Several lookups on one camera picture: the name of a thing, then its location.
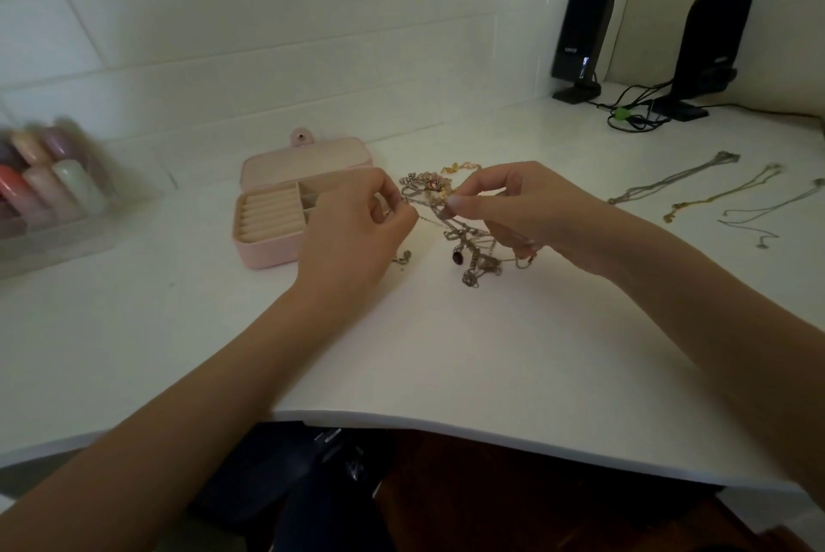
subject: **dark floor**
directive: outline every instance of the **dark floor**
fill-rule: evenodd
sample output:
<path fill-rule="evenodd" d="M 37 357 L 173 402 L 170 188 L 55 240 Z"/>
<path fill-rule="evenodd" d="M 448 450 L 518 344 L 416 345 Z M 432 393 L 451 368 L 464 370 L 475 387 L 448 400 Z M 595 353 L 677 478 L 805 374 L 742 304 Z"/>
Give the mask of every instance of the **dark floor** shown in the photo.
<path fill-rule="evenodd" d="M 398 552 L 789 549 L 753 535 L 709 485 L 443 435 L 396 436 L 397 459 L 376 501 Z"/>

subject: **tangled necklace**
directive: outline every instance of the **tangled necklace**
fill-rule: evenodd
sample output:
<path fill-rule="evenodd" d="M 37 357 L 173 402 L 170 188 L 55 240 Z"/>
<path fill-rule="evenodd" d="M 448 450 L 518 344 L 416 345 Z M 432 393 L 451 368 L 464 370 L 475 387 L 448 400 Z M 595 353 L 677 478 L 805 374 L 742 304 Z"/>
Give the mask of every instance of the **tangled necklace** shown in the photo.
<path fill-rule="evenodd" d="M 799 202 L 799 200 L 804 200 L 810 195 L 814 195 L 815 193 L 822 190 L 822 187 L 825 187 L 825 178 L 818 178 L 813 182 L 813 187 L 804 193 L 800 193 L 795 198 L 791 198 L 790 200 L 786 200 L 785 202 L 780 202 L 779 204 L 774 204 L 771 207 L 765 207 L 763 209 L 728 209 L 724 213 L 722 213 L 722 217 L 726 218 L 728 213 L 758 213 L 758 215 L 754 215 L 752 218 L 743 219 L 739 222 L 728 222 L 725 219 L 718 219 L 716 220 L 720 224 L 725 224 L 731 228 L 741 228 L 742 230 L 750 230 L 755 233 L 761 233 L 759 237 L 759 242 L 757 244 L 757 248 L 761 248 L 762 250 L 767 250 L 770 246 L 765 243 L 766 239 L 779 239 L 779 235 L 776 233 L 772 233 L 769 230 L 763 230 L 762 228 L 755 228 L 753 226 L 745 226 L 745 224 L 749 224 L 755 219 L 763 218 L 768 213 L 773 213 L 777 209 L 781 209 L 786 204 L 790 204 L 792 202 Z"/>
<path fill-rule="evenodd" d="M 459 170 L 480 169 L 478 163 L 469 161 L 459 165 L 453 163 L 450 167 L 445 167 L 441 171 L 454 174 Z M 521 265 L 516 258 L 499 259 L 492 255 L 496 247 L 495 238 L 481 228 L 475 228 L 458 222 L 456 220 L 442 218 L 442 213 L 446 206 L 446 200 L 452 193 L 452 180 L 437 174 L 436 172 L 425 171 L 420 174 L 412 172 L 402 178 L 399 183 L 402 185 L 401 197 L 405 202 L 419 204 L 427 207 L 436 216 L 436 220 L 422 217 L 425 222 L 436 224 L 439 227 L 446 227 L 444 237 L 449 242 L 458 241 L 459 244 L 453 248 L 453 262 L 456 265 L 464 265 L 464 251 L 469 252 L 469 268 L 464 271 L 461 277 L 468 287 L 478 287 L 479 278 L 485 274 L 501 275 L 501 264 L 514 261 L 519 270 L 526 270 L 533 263 L 535 256 L 531 256 L 525 265 Z"/>
<path fill-rule="evenodd" d="M 765 166 L 765 169 L 751 178 L 747 183 L 740 184 L 738 187 L 723 191 L 722 193 L 717 193 L 716 195 L 712 195 L 709 198 L 705 198 L 704 200 L 694 200 L 692 202 L 679 202 L 677 204 L 673 204 L 671 206 L 671 212 L 667 213 L 664 217 L 665 223 L 670 224 L 673 219 L 675 218 L 676 213 L 683 209 L 687 209 L 694 204 L 710 204 L 711 202 L 717 201 L 719 198 L 724 198 L 726 195 L 730 195 L 731 193 L 738 193 L 740 191 L 745 191 L 752 189 L 753 187 L 758 187 L 760 184 L 765 184 L 771 178 L 778 176 L 785 168 L 782 167 L 779 163 L 769 163 Z"/>
<path fill-rule="evenodd" d="M 678 181 L 682 181 L 688 178 L 689 176 L 693 176 L 694 174 L 698 174 L 700 171 L 706 170 L 709 167 L 721 166 L 725 165 L 726 163 L 736 163 L 737 161 L 739 161 L 739 158 L 740 156 L 738 154 L 722 150 L 721 152 L 717 152 L 716 156 L 714 156 L 707 163 L 702 163 L 702 165 L 692 167 L 689 170 L 676 172 L 673 175 L 667 176 L 667 178 L 663 178 L 657 183 L 646 184 L 642 187 L 631 187 L 618 198 L 608 199 L 607 203 L 622 204 L 624 202 L 630 202 L 631 200 L 641 200 L 643 198 L 647 198 L 649 195 L 653 195 L 654 193 L 658 193 L 659 191 L 663 190 L 668 185 L 671 185 Z"/>

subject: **black speaker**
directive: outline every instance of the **black speaker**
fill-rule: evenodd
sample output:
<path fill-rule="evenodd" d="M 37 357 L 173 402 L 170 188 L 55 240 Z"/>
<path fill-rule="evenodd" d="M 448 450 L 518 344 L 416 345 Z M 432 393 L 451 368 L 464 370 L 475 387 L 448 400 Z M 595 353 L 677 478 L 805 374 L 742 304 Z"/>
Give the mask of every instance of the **black speaker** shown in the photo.
<path fill-rule="evenodd" d="M 689 122 L 708 115 L 682 100 L 725 91 L 753 0 L 696 0 L 687 15 L 671 92 L 651 100 L 655 113 Z"/>
<path fill-rule="evenodd" d="M 553 98 L 578 104 L 597 98 L 602 87 L 593 79 L 599 52 L 613 15 L 614 0 L 568 0 L 550 75 L 574 83 Z"/>

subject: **left hand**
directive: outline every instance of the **left hand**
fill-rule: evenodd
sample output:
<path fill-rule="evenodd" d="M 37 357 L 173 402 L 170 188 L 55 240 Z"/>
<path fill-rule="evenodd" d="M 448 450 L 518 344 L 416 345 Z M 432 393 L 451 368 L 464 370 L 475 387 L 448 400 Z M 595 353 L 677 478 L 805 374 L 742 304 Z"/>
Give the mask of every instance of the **left hand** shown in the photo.
<path fill-rule="evenodd" d="M 386 217 L 377 193 L 389 205 Z M 304 230 L 294 291 L 342 318 L 352 317 L 417 221 L 418 212 L 401 200 L 385 171 L 351 170 L 343 184 L 322 193 L 315 204 Z"/>

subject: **desk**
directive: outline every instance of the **desk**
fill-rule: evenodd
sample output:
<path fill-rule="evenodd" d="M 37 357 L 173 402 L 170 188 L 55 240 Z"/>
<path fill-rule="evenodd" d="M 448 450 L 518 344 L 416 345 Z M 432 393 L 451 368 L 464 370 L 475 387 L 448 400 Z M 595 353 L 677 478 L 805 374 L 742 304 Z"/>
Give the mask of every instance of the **desk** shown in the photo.
<path fill-rule="evenodd" d="M 718 224 L 825 175 L 813 125 L 714 109 L 652 133 L 610 130 L 592 106 L 549 98 L 377 141 L 391 175 L 535 159 L 602 198 L 742 154 L 625 205 L 660 224 L 778 161 L 789 172 L 686 209 L 668 230 L 800 317 L 825 327 L 825 197 L 764 220 L 781 239 Z M 109 252 L 0 282 L 0 466 L 87 445 L 245 328 L 294 264 L 242 267 L 229 239 L 235 181 L 127 210 Z M 437 227 L 418 224 L 375 309 L 299 380 L 274 419 L 446 432 L 587 463 L 756 488 L 791 488 L 686 357 L 618 289 L 543 251 L 471 289 Z M 31 313 L 32 307 L 39 307 Z"/>

